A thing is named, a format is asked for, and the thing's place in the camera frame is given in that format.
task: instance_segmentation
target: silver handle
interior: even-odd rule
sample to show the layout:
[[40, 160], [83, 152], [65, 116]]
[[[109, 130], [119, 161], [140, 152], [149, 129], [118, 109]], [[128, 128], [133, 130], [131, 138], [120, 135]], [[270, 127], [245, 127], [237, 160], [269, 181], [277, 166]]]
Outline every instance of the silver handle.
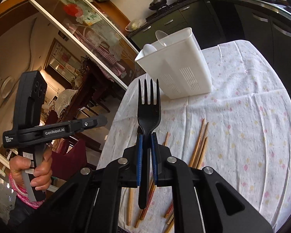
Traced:
[[187, 10], [189, 8], [190, 8], [190, 6], [187, 6], [187, 7], [183, 8], [183, 9], [180, 9], [180, 11], [184, 11], [184, 10]]
[[287, 32], [287, 31], [281, 29], [279, 26], [275, 25], [274, 23], [273, 23], [273, 26], [274, 26], [274, 28], [275, 28], [277, 31], [281, 32], [282, 34], [285, 34], [285, 35], [288, 36], [288, 37], [291, 37], [291, 33], [290, 33], [290, 32]]
[[146, 32], [146, 31], [147, 31], [148, 29], [150, 29], [150, 28], [151, 28], [151, 26], [145, 28], [142, 32]]
[[262, 17], [258, 17], [257, 15], [253, 14], [252, 13], [252, 16], [257, 19], [257, 20], [260, 20], [262, 22], [268, 22], [268, 19], [267, 18], [262, 18]]
[[167, 25], [167, 24], [169, 24], [169, 23], [171, 23], [171, 22], [173, 22], [173, 19], [171, 19], [170, 21], [164, 23], [164, 25]]

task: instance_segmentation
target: checkered cloth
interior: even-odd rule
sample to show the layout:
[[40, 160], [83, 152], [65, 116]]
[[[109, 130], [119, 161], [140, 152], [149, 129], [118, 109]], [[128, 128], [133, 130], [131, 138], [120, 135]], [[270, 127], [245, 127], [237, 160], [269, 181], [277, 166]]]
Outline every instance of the checkered cloth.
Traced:
[[[74, 28], [68, 25], [68, 30], [70, 32], [74, 32]], [[75, 31], [73, 35], [87, 48], [89, 49], [103, 64], [108, 67], [112, 73], [114, 73], [117, 77], [121, 76], [121, 71], [116, 67], [115, 63], [117, 63], [117, 60], [114, 58], [114, 56], [109, 52], [109, 50], [102, 45], [95, 46], [95, 44], [88, 38], [83, 37], [83, 35], [79, 31]], [[103, 68], [98, 66], [99, 69], [102, 71], [103, 75], [111, 80], [112, 77], [109, 75], [108, 72], [106, 72]]]

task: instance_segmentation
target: pink cuff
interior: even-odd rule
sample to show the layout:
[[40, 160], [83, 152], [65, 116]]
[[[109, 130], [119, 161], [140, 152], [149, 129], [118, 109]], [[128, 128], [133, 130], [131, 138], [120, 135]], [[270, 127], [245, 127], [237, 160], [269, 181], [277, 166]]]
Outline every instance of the pink cuff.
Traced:
[[28, 206], [32, 207], [33, 209], [37, 209], [42, 205], [42, 203], [45, 201], [39, 201], [39, 202], [32, 202], [27, 197], [27, 190], [25, 188], [22, 188], [21, 186], [17, 185], [12, 178], [12, 175], [9, 175], [9, 183], [10, 187], [17, 192], [17, 196], [19, 199], [22, 200], [22, 202], [26, 203]]

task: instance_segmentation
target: blue gripper pad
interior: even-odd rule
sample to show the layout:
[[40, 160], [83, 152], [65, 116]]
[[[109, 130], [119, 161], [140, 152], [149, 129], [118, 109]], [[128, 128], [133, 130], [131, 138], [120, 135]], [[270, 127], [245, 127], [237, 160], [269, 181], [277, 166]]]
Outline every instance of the blue gripper pad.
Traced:
[[151, 134], [151, 157], [152, 157], [152, 172], [153, 172], [153, 179], [155, 185], [157, 184], [157, 161], [156, 161], [156, 154], [155, 154], [155, 147], [154, 147], [154, 135], [155, 133]]
[[136, 143], [136, 148], [137, 148], [137, 186], [140, 186], [140, 181], [141, 181], [141, 167], [142, 167], [142, 135], [138, 134], [137, 135], [137, 143]]

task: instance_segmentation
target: sliding glass door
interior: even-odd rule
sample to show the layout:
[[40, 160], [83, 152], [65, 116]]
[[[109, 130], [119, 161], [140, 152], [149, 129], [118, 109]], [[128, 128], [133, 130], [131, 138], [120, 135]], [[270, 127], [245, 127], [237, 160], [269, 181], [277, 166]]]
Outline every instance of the sliding glass door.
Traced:
[[30, 3], [78, 45], [106, 78], [123, 89], [145, 73], [134, 61], [138, 51], [88, 0], [30, 0]]

